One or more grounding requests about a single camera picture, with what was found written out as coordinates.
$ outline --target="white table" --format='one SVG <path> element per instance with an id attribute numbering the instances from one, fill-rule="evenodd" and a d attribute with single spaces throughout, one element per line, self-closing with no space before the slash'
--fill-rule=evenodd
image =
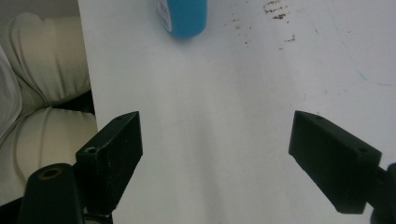
<path id="1" fill-rule="evenodd" d="M 99 128 L 141 112 L 115 223 L 369 223 L 369 205 L 336 213 L 288 147 L 298 109 L 396 161 L 395 1 L 208 0 L 188 41 L 155 0 L 79 6 Z"/>

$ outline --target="bottle label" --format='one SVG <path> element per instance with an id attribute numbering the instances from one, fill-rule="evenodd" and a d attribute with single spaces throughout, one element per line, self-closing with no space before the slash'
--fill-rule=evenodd
<path id="1" fill-rule="evenodd" d="M 172 21 L 167 0 L 158 0 L 157 13 L 163 27 L 165 27 L 168 32 L 172 32 Z"/>

